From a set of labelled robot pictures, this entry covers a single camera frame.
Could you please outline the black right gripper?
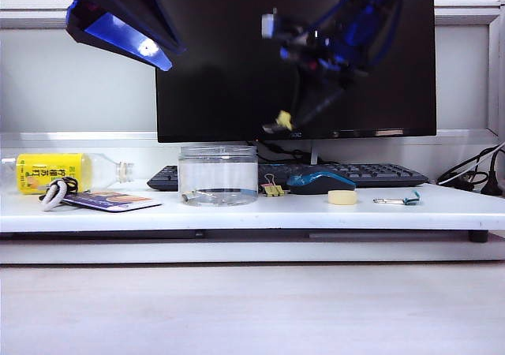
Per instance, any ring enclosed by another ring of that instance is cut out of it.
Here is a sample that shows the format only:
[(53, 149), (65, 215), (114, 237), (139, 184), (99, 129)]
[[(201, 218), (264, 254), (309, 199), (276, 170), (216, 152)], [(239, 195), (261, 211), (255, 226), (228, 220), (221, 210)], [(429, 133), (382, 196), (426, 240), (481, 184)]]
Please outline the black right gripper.
[[(279, 25), (279, 56), (296, 65), (290, 123), (305, 126), (338, 101), (345, 88), (370, 70), (370, 23), (335, 23), (326, 29)], [(312, 84), (312, 80), (338, 84)]]

